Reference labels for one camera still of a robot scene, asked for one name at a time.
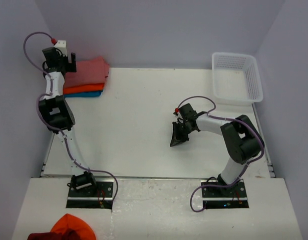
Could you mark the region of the pink t shirt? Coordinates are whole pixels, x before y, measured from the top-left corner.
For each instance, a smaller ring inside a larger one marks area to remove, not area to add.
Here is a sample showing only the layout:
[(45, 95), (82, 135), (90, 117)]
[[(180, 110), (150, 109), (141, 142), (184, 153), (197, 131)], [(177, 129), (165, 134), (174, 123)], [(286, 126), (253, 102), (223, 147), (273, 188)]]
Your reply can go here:
[(77, 71), (65, 75), (64, 88), (83, 85), (104, 84), (109, 75), (110, 66), (101, 57), (76, 62)]

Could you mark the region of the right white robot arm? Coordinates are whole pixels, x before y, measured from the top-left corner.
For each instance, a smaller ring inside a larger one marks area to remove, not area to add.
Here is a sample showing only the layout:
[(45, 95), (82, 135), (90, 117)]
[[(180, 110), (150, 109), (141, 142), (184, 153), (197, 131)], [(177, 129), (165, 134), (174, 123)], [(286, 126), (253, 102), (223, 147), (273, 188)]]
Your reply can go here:
[(264, 154), (264, 142), (246, 115), (236, 118), (214, 116), (210, 112), (195, 111), (189, 103), (176, 108), (174, 115), (178, 118), (172, 123), (171, 147), (189, 141), (190, 133), (195, 131), (223, 137), (229, 160), (214, 185), (221, 196), (227, 197), (233, 193), (235, 184), (250, 163)]

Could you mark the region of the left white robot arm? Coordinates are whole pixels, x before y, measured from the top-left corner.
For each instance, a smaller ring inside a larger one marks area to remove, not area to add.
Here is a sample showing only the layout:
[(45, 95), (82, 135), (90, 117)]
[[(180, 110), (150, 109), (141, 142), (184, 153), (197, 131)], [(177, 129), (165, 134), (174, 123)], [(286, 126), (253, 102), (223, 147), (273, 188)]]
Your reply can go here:
[(57, 47), (43, 50), (43, 75), (47, 86), (37, 103), (39, 117), (47, 128), (53, 132), (64, 146), (69, 159), (72, 177), (69, 187), (72, 191), (81, 191), (91, 197), (98, 189), (96, 180), (84, 161), (75, 136), (75, 118), (63, 95), (66, 73), (76, 71), (75, 54), (72, 61)]

